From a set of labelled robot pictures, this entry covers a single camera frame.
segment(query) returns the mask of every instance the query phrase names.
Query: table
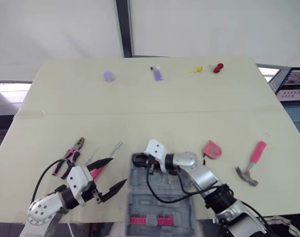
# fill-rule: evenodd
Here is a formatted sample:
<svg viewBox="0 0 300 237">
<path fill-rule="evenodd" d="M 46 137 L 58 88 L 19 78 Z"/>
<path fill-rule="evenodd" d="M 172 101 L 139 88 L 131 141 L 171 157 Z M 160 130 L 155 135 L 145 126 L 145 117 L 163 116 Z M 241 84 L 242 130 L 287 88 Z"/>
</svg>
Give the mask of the table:
<svg viewBox="0 0 300 237">
<path fill-rule="evenodd" d="M 224 64 L 214 74 L 209 65 Z M 159 65 L 156 82 L 150 67 Z M 187 74 L 198 66 L 204 71 Z M 112 71 L 116 79 L 103 81 Z M 133 58 L 54 60 L 46 62 L 0 147 L 0 222 L 25 222 L 36 182 L 83 136 L 77 164 L 92 154 L 106 157 L 119 140 L 121 148 L 96 180 L 107 192 L 127 178 L 130 155 L 145 150 L 151 138 L 171 152 L 201 149 L 213 140 L 223 154 L 206 164 L 234 190 L 235 196 L 262 215 L 300 213 L 300 135 L 269 85 L 248 57 Z M 245 168 L 259 140 L 267 147 L 251 187 L 235 173 Z M 64 182 L 47 174 L 37 197 Z M 105 203 L 91 200 L 61 222 L 124 221 L 129 185 Z M 212 218 L 195 197 L 197 219 Z"/>
</svg>

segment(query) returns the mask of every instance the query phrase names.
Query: white curtain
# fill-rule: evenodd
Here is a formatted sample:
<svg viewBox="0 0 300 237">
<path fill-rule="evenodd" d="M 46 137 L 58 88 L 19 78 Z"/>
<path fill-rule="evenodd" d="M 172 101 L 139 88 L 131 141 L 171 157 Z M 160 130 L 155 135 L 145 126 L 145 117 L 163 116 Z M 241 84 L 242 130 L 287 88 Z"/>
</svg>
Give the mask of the white curtain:
<svg viewBox="0 0 300 237">
<path fill-rule="evenodd" d="M 300 0 L 130 0 L 135 55 L 300 67 Z"/>
<path fill-rule="evenodd" d="M 122 56 L 113 0 L 0 0 L 0 81 L 32 81 L 46 59 Z"/>
</svg>

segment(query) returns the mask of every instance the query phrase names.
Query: purple cap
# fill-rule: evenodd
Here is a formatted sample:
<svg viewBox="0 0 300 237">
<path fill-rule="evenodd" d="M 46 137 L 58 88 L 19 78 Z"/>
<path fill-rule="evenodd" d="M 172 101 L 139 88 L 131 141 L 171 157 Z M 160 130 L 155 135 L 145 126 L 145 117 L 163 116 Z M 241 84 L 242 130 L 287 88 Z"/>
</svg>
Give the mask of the purple cap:
<svg viewBox="0 0 300 237">
<path fill-rule="evenodd" d="M 104 72 L 104 81 L 111 82 L 115 79 L 114 73 L 112 72 Z"/>
</svg>

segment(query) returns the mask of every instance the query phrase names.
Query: gray floor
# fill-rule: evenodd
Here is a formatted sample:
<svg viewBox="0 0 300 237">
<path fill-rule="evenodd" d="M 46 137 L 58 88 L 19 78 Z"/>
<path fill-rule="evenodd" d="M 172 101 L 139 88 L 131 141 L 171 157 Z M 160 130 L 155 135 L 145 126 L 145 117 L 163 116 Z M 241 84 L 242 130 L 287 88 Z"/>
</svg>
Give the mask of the gray floor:
<svg viewBox="0 0 300 237">
<path fill-rule="evenodd" d="M 19 237 L 24 225 L 17 223 L 0 223 L 0 237 Z M 89 224 L 71 224 L 74 236 L 88 237 Z M 67 224 L 58 224 L 56 237 L 72 237 Z"/>
</svg>

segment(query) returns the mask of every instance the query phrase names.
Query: small purple bottle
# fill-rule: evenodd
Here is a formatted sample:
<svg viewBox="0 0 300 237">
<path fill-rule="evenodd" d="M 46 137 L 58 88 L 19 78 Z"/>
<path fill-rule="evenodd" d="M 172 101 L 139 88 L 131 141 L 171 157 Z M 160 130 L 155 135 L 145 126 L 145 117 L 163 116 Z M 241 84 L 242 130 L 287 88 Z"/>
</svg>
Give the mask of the small purple bottle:
<svg viewBox="0 0 300 237">
<path fill-rule="evenodd" d="M 150 67 L 151 71 L 153 71 L 155 81 L 163 80 L 163 76 L 160 72 L 159 66 Z"/>
</svg>

